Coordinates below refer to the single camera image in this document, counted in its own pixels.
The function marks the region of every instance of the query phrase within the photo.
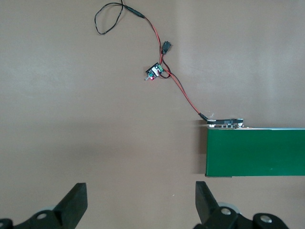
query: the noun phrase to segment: green panel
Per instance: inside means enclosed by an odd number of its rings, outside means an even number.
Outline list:
[[[305,175],[305,128],[209,128],[206,175]]]

